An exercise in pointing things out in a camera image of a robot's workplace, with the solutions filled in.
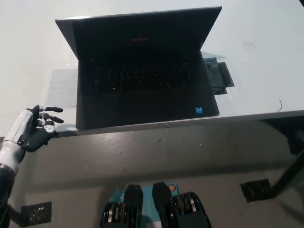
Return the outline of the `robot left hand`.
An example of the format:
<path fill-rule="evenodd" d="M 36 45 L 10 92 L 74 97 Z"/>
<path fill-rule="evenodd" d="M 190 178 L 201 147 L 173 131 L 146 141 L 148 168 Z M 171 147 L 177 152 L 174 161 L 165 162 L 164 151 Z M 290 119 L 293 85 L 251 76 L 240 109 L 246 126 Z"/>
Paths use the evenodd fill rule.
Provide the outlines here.
<path fill-rule="evenodd" d="M 46 145 L 56 135 L 55 124 L 64 122 L 58 117 L 49 115 L 48 111 L 61 113 L 63 109 L 36 105 L 23 110 L 4 137 L 4 141 L 14 143 L 27 152 L 35 152 Z"/>

